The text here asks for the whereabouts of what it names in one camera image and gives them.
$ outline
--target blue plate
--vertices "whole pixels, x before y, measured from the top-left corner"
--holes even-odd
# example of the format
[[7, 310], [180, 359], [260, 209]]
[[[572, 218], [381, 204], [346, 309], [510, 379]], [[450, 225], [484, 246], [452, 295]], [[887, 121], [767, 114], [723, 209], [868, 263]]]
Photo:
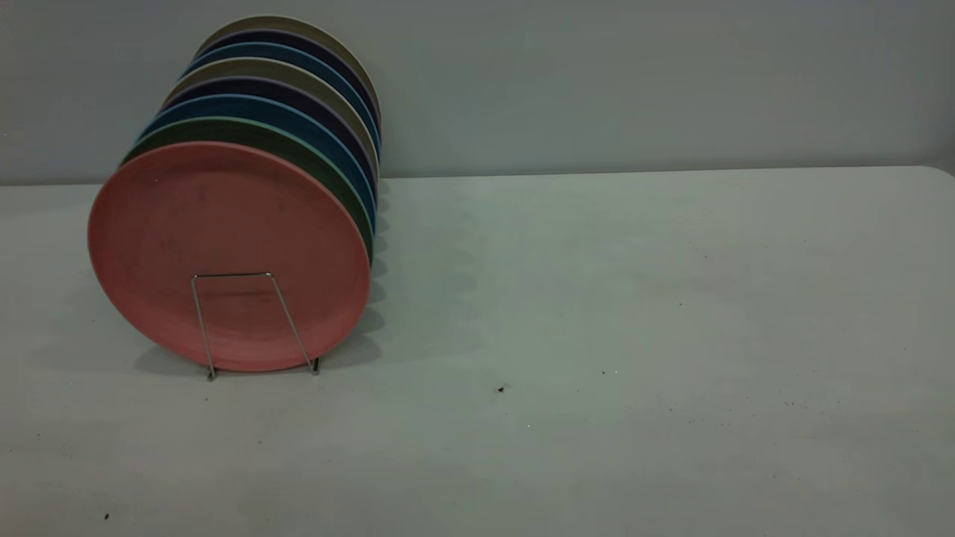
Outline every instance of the blue plate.
[[[248, 36], [248, 34], [249, 32], [237, 33], [221, 41], [217, 41], [204, 54], [196, 58], [192, 64], [189, 65], [183, 76], [188, 75], [203, 65], [233, 57], [263, 57], [290, 63], [295, 67], [304, 69], [309, 73], [312, 73], [313, 75], [325, 80], [329, 86], [335, 88], [338, 93], [342, 94], [342, 97], [349, 102], [352, 108], [354, 108], [355, 111], [358, 112], [358, 115], [361, 116], [362, 120], [365, 121], [369, 132], [374, 135], [375, 147], [379, 152], [381, 151], [381, 123], [380, 119], [374, 112], [374, 105], [371, 104], [371, 97], [368, 96], [367, 91], [364, 91], [363, 95], [362, 90], [365, 90], [365, 86], [361, 84], [361, 82], [357, 79], [357, 76], [353, 75], [350, 67], [347, 67], [347, 65], [342, 62], [341, 59], [338, 59], [338, 63], [346, 65], [345, 69], [348, 71], [348, 73], [352, 73], [354, 79], [349, 79], [347, 76], [345, 76], [346, 73], [342, 71], [342, 68], [336, 67], [333, 65], [334, 62], [329, 61], [329, 57], [337, 58], [337, 56], [328, 52], [320, 45], [295, 35], [292, 37], [295, 37], [296, 39], [306, 43], [311, 43], [314, 45], [314, 47], [311, 47], [308, 51], [306, 51], [302, 48], [290, 46], [287, 43], [280, 42], [283, 39], [278, 39], [277, 41], [271, 42], [251, 42], [251, 39], [243, 39], [236, 43], [223, 44], [224, 41], [244, 35]], [[313, 52], [317, 52], [316, 48], [317, 51], [325, 51], [324, 56], [312, 54]]]
[[321, 123], [345, 145], [349, 152], [358, 157], [358, 163], [365, 172], [365, 176], [371, 178], [371, 193], [375, 201], [378, 201], [378, 170], [375, 167], [375, 160], [355, 136], [354, 131], [325, 103], [288, 84], [257, 77], [215, 78], [176, 95], [159, 112], [162, 113], [187, 100], [217, 95], [244, 95], [274, 100], [287, 104]]
[[259, 121], [275, 129], [303, 140], [334, 162], [345, 174], [351, 186], [358, 192], [362, 205], [371, 221], [371, 231], [376, 227], [374, 196], [371, 193], [371, 178], [365, 176], [361, 165], [331, 131], [321, 123], [294, 108], [267, 98], [242, 95], [217, 95], [187, 100], [173, 106], [158, 116], [146, 127], [137, 142], [166, 125], [191, 118], [243, 118]]
[[349, 84], [354, 86], [355, 90], [357, 90], [365, 102], [368, 103], [369, 109], [374, 111], [375, 119], [381, 119], [381, 111], [377, 109], [376, 101], [371, 96], [369, 89], [362, 83], [358, 73], [355, 72], [354, 68], [349, 65], [347, 61], [342, 59], [341, 56], [333, 52], [326, 45], [303, 37], [296, 32], [256, 29], [245, 32], [235, 32], [224, 36], [205, 47], [202, 54], [207, 54], [216, 49], [239, 43], [275, 43], [277, 45], [285, 45], [293, 49], [298, 49], [303, 53], [317, 57], [329, 64], [331, 68], [340, 73]]
[[305, 39], [314, 41], [322, 47], [332, 51], [336, 56], [348, 63], [349, 67], [351, 67], [351, 70], [354, 71], [354, 73], [358, 75], [358, 78], [361, 79], [362, 83], [365, 84], [365, 87], [368, 89], [368, 93], [371, 95], [371, 99], [374, 102], [374, 108], [377, 110], [377, 115], [379, 118], [381, 117], [381, 100], [375, 93], [374, 83], [371, 82], [371, 77], [368, 75], [368, 71], [365, 70], [365, 67], [361, 64], [361, 61], [355, 57], [355, 55], [349, 50], [348, 47], [345, 46], [345, 44], [336, 39], [333, 35], [330, 35], [328, 32], [325, 32], [320, 28], [316, 28], [302, 20], [279, 15], [256, 15], [233, 21], [229, 24], [226, 24], [222, 28], [219, 28], [205, 41], [203, 41], [199, 46], [199, 49], [193, 55], [193, 59], [205, 54], [206, 49], [227, 35], [238, 32], [251, 32], [253, 30], [277, 30], [279, 32], [294, 33], [295, 35], [300, 35]]

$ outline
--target stack of plates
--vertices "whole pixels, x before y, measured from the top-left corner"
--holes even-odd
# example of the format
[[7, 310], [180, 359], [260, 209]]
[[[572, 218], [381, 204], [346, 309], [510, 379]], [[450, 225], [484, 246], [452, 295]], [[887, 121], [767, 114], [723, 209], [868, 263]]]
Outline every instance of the stack of plates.
[[[257, 16], [202, 44], [96, 198], [89, 248], [119, 311], [216, 368], [319, 356], [371, 286], [381, 117], [355, 56], [302, 21]], [[282, 304], [284, 296], [287, 313]]]

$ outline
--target beige plate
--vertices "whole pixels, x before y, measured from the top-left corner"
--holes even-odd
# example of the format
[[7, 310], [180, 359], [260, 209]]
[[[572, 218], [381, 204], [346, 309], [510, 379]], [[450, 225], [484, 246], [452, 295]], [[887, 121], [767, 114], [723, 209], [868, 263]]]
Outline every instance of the beige plate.
[[222, 28], [218, 29], [215, 33], [209, 36], [208, 39], [202, 43], [202, 46], [199, 47], [199, 50], [196, 52], [196, 57], [202, 55], [202, 52], [205, 51], [212, 45], [214, 42], [230, 35], [232, 33], [238, 32], [248, 32], [252, 30], [278, 30], [280, 32], [290, 32], [297, 33], [307, 39], [326, 47], [335, 54], [338, 54], [343, 60], [348, 62], [349, 65], [354, 69], [355, 73], [361, 78], [361, 81], [368, 88], [371, 98], [374, 99], [374, 107], [378, 109], [378, 116], [381, 117], [381, 104], [378, 102], [378, 94], [374, 90], [374, 84], [371, 83], [371, 77], [368, 76], [368, 72], [365, 71], [365, 68], [362, 67], [358, 58], [351, 53], [348, 48], [345, 47], [336, 39], [333, 35], [324, 30], [318, 29], [309, 23], [289, 18], [283, 17], [280, 15], [255, 15], [247, 17], [244, 19], [239, 19], [237, 21], [231, 22]]
[[368, 154], [371, 155], [371, 166], [374, 168], [374, 176], [377, 181], [379, 177], [378, 152], [374, 148], [371, 133], [365, 126], [365, 122], [361, 120], [351, 104], [338, 91], [329, 86], [325, 80], [294, 65], [258, 57], [237, 57], [214, 61], [183, 77], [176, 84], [176, 87], [169, 92], [169, 96], [162, 103], [162, 106], [165, 107], [165, 104], [180, 92], [208, 80], [226, 76], [257, 76], [277, 80], [293, 88], [298, 88], [324, 102], [351, 127], [351, 130], [358, 137], [358, 141], [365, 146]]

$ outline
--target pink plate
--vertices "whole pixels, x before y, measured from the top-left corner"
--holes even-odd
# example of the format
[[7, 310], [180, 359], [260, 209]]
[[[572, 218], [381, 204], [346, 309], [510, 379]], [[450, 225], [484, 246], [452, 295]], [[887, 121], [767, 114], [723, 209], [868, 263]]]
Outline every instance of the pink plate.
[[[207, 364], [193, 275], [271, 272], [309, 357], [357, 324], [369, 260], [348, 211], [306, 172], [217, 141], [167, 145], [126, 162], [93, 205], [100, 285], [137, 329]], [[273, 371], [305, 361], [266, 277], [197, 280], [217, 368]]]

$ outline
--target wire plate stand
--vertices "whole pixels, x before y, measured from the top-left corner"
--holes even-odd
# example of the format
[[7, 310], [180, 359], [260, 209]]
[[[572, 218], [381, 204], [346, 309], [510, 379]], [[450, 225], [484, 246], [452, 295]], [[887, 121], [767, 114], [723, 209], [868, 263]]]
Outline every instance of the wire plate stand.
[[305, 363], [308, 365], [308, 369], [311, 371], [311, 373], [313, 375], [318, 375], [318, 366], [322, 357], [318, 356], [314, 360], [308, 357], [308, 352], [305, 350], [305, 344], [302, 343], [302, 337], [298, 334], [298, 329], [295, 327], [295, 321], [292, 320], [292, 315], [288, 312], [286, 299], [282, 295], [282, 289], [279, 287], [279, 281], [275, 278], [275, 275], [271, 272], [239, 272], [234, 274], [196, 274], [192, 277], [192, 297], [196, 300], [196, 313], [199, 314], [199, 328], [202, 330], [202, 343], [205, 344], [205, 357], [209, 360], [209, 374], [206, 379], [210, 382], [216, 379], [216, 364], [212, 362], [212, 350], [209, 348], [209, 334], [205, 330], [205, 320], [202, 318], [202, 304], [199, 300], [199, 289], [197, 283], [199, 280], [226, 278], [268, 278], [272, 280], [272, 285], [275, 286], [275, 294], [279, 295], [279, 302], [282, 303], [282, 309], [286, 313], [288, 325], [292, 327], [292, 333], [295, 334], [295, 340], [298, 341], [299, 349], [302, 350], [302, 358], [305, 359]]

